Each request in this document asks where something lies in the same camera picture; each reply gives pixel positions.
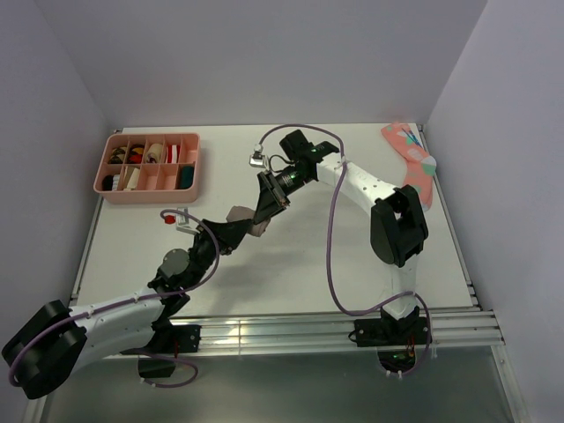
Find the green item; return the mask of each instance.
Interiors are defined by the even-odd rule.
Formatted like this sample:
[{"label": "green item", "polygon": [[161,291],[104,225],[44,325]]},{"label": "green item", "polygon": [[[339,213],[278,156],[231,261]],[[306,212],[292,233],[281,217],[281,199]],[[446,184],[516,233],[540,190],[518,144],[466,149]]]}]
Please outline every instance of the green item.
[{"label": "green item", "polygon": [[194,183],[194,168],[186,166],[180,172],[180,189],[188,189]]}]

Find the pink sock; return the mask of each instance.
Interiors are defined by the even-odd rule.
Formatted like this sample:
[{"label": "pink sock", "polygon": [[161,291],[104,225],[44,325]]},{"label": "pink sock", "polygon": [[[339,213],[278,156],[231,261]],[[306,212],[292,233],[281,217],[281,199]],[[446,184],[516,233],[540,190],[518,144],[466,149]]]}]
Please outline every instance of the pink sock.
[{"label": "pink sock", "polygon": [[407,163],[407,174],[404,185],[411,185],[419,193],[419,200],[423,211],[431,208],[433,202],[433,176],[437,162],[418,143],[409,125],[392,123],[382,128],[382,135],[388,140],[394,150],[399,152]]}]

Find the white table surface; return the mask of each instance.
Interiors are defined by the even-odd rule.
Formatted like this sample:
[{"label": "white table surface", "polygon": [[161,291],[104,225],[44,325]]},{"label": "white table surface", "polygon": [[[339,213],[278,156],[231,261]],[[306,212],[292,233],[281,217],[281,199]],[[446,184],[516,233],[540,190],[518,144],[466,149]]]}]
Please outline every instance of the white table surface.
[{"label": "white table surface", "polygon": [[[386,142],[383,124],[327,124],[339,134],[349,160],[378,178],[401,186],[405,162]],[[200,196],[187,204],[200,219],[225,221],[233,205],[255,208],[258,169],[249,166],[254,144],[271,125],[133,128],[123,133],[196,132],[202,143]],[[413,133],[419,136],[416,126]],[[292,129],[265,142],[265,152],[281,152],[278,142]],[[304,130],[314,144],[329,137]],[[190,293],[177,315],[269,315],[337,311],[325,274],[325,238],[331,189],[318,182],[290,196],[261,238],[246,237],[231,256],[222,256],[216,275]],[[186,204],[171,204],[178,207]],[[78,305],[132,293],[155,275],[163,256],[187,249],[192,236],[165,225],[166,205],[101,206],[85,265]],[[471,296],[436,189],[426,212],[429,237],[420,256],[417,291],[431,308],[471,307]],[[338,296],[348,308],[383,300],[390,274],[369,241],[369,217],[345,196],[338,199],[333,235],[333,274]]]}]

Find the pink organizer tray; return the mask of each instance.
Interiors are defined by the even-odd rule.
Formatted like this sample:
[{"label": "pink organizer tray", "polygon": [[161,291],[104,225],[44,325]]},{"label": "pink organizer tray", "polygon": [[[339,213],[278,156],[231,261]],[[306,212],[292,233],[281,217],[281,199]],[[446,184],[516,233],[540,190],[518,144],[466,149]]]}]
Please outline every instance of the pink organizer tray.
[{"label": "pink organizer tray", "polygon": [[[159,163],[145,163],[145,156],[153,144],[163,145],[160,161]],[[141,164],[127,164],[130,148],[133,145],[145,146]],[[176,163],[165,162],[164,151],[168,145],[180,146]],[[108,161],[116,147],[124,147],[124,163],[110,165]],[[106,142],[94,182],[94,191],[113,204],[191,203],[197,199],[200,158],[200,136],[198,134],[114,134]],[[123,190],[126,167],[139,169],[139,179],[134,190]],[[194,181],[189,188],[178,189],[183,167],[194,168]],[[108,175],[115,174],[120,175],[117,190],[103,190],[102,180]]]}]

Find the white wall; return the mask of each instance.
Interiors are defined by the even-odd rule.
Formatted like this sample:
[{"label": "white wall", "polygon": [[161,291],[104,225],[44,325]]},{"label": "white wall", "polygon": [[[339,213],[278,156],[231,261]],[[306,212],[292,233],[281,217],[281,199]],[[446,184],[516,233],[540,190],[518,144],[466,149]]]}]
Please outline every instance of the white wall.
[{"label": "white wall", "polygon": [[[31,0],[0,2],[0,346],[69,299],[93,214],[107,125]],[[0,420],[26,397],[0,365]]]},{"label": "white wall", "polygon": [[480,300],[535,421],[564,415],[564,2],[490,0],[428,122]]},{"label": "white wall", "polygon": [[36,0],[116,127],[425,122],[486,0]]}]

